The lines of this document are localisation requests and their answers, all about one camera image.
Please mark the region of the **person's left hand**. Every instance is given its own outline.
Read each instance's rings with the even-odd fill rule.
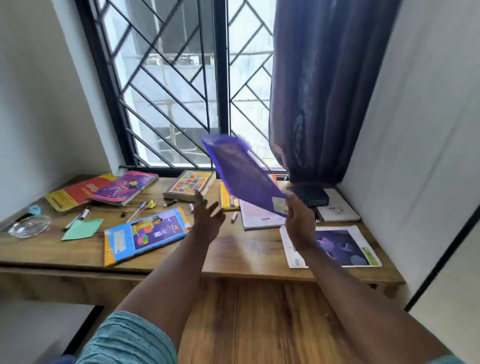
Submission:
[[[211,216],[218,207],[218,201],[207,207],[207,200],[200,192],[195,193],[195,208],[193,210],[194,225],[192,232],[194,232],[199,239],[205,239],[205,242],[210,244],[218,235],[220,226],[225,221],[225,213],[221,208],[215,215]]]

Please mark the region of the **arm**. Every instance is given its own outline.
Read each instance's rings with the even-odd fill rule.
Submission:
[[[192,310],[208,246],[225,221],[222,209],[210,217],[218,202],[207,208],[207,201],[201,194],[197,193],[195,198],[192,230],[116,309],[131,312],[153,323],[170,337],[177,351]]]
[[[427,364],[451,352],[393,302],[338,266],[314,240],[312,210],[288,196],[288,236],[367,363]]]

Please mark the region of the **person's right arm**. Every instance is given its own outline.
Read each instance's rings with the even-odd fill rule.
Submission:
[[[288,236],[366,363],[427,364],[451,354],[417,320],[354,278],[315,243],[312,210],[293,194],[288,206]]]

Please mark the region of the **teal sleeve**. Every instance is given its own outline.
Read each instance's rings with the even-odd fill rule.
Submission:
[[[170,338],[144,318],[126,311],[107,317],[76,364],[175,364]]]
[[[463,361],[458,359],[455,355],[446,355],[430,362],[429,364],[465,364]]]

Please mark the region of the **window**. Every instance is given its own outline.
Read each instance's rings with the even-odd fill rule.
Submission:
[[[268,144],[275,0],[77,7],[129,168],[210,170],[202,136],[230,133],[252,145],[264,169],[281,169]]]

